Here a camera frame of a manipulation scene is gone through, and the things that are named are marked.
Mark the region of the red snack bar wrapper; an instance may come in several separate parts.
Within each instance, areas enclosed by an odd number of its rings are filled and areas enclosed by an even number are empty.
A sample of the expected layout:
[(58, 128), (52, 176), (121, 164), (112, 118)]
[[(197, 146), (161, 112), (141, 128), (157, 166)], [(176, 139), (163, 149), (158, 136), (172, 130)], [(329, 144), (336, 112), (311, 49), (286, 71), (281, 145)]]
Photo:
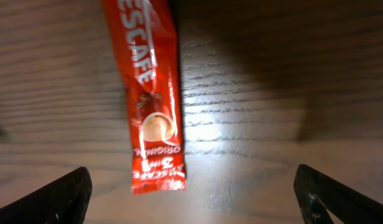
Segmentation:
[(134, 194), (184, 190), (177, 32), (163, 0), (103, 0), (126, 90)]

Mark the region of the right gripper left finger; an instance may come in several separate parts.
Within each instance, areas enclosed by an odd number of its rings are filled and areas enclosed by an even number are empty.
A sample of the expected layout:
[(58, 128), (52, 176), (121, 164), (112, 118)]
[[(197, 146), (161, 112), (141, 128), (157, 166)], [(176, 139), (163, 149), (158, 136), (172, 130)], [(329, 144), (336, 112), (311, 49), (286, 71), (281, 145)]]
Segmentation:
[(92, 194), (86, 167), (79, 167), (0, 208), (0, 223), (82, 224)]

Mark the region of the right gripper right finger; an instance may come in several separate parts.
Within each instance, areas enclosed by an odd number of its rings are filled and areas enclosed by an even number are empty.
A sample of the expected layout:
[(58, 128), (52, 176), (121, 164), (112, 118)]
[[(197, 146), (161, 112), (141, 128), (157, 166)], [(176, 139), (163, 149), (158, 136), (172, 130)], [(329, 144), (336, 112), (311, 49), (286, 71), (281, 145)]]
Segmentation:
[(293, 188), (305, 223), (332, 223), (329, 213), (343, 223), (383, 223), (383, 204), (300, 164)]

